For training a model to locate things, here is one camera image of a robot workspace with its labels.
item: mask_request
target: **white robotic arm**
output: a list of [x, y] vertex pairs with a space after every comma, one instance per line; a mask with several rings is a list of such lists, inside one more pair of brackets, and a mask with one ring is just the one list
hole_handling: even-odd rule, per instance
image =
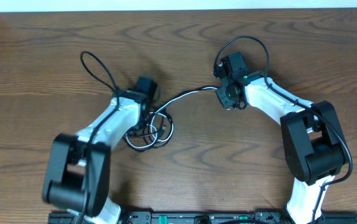
[[[321, 186], [335, 178], [346, 160], [336, 136], [306, 108], [313, 107], [313, 110], [324, 114], [344, 139], [333, 106], [326, 101], [314, 104], [303, 100], [276, 85], [263, 72], [252, 73], [240, 52], [222, 58], [221, 62], [214, 71], [222, 83], [222, 87], [216, 90], [221, 105], [242, 110], [250, 105], [281, 125], [285, 158], [295, 176], [286, 210], [297, 224], [312, 222], [313, 213], [315, 219], [321, 216], [321, 204], [326, 193], [325, 187], [316, 206]], [[311, 141], [308, 133], [313, 131], [322, 131], [322, 137]]]
[[[311, 101], [300, 99], [283, 88], [280, 88], [271, 78], [268, 77], [267, 79], [268, 83], [273, 84], [276, 90], [290, 97], [292, 100], [298, 100], [301, 104], [308, 106], [313, 104]], [[289, 113], [298, 113], [304, 110], [304, 108], [289, 102], [287, 99], [268, 88], [264, 78], [258, 78], [245, 86], [245, 95], [249, 105], [262, 110], [279, 125], [281, 117]], [[307, 129], [308, 133], [312, 131], [312, 128]], [[328, 175], [317, 180], [315, 184], [312, 185], [307, 185], [307, 183], [295, 178], [292, 197], [290, 198], [286, 209], [296, 224], [306, 224], [311, 222], [313, 209], [317, 202], [321, 185], [325, 182], [332, 181], [334, 178], [334, 175]], [[325, 193], [326, 191], [324, 191], [322, 195], [315, 218], [321, 216], [321, 205]]]
[[[73, 214], [82, 212], [90, 223], [116, 224], [121, 208], [108, 198], [110, 151], [131, 128], [145, 122], [156, 88], [151, 79], [140, 77], [133, 91], [119, 90], [87, 128], [75, 136], [58, 135], [45, 175], [43, 201]], [[68, 170], [69, 165], [87, 169], [82, 175]]]

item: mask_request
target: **wood grain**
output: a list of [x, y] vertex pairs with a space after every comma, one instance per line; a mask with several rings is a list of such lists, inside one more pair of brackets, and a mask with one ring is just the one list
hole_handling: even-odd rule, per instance
[[[266, 44], [279, 85], [334, 104], [355, 168], [329, 188], [323, 208], [357, 211], [357, 9], [27, 13], [0, 14], [0, 223], [46, 222], [53, 207], [40, 192], [53, 138], [87, 126], [110, 100], [82, 68], [82, 50], [124, 88], [139, 75], [154, 78], [167, 100], [218, 85], [216, 52], [242, 34]], [[236, 50], [263, 69], [260, 46], [241, 40], [224, 54]], [[176, 132], [168, 147], [136, 154], [121, 143], [112, 153], [114, 201], [175, 211], [285, 206], [293, 176], [271, 119], [254, 108], [226, 111], [213, 92], [169, 112]]]

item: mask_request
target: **black motor joint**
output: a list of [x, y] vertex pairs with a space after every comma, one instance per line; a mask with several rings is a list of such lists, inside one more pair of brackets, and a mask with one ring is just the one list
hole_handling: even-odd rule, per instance
[[150, 104], [155, 97], [157, 89], [158, 85], [151, 78], [139, 77], [134, 89], [125, 90], [120, 94], [120, 96], [132, 99], [141, 105], [140, 120], [132, 130], [139, 130], [146, 127], [149, 118]]
[[225, 109], [244, 109], [248, 104], [245, 86], [263, 76], [262, 71], [252, 72], [240, 52], [223, 57], [213, 74], [220, 78], [222, 87], [216, 90], [216, 94]]

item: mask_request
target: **white wall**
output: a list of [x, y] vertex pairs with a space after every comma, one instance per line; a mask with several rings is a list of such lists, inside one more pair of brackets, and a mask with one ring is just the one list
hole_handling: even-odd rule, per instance
[[0, 12], [357, 7], [357, 0], [0, 0]]

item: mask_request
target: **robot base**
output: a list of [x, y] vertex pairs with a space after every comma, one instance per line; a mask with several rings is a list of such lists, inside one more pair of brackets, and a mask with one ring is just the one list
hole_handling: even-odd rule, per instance
[[[48, 224], [70, 223], [75, 215], [53, 212]], [[218, 224], [233, 220], [258, 220], [271, 224], [294, 224], [285, 212], [258, 210], [245, 213], [153, 213], [123, 211], [118, 224]], [[357, 224], [356, 213], [322, 213], [317, 224]]]

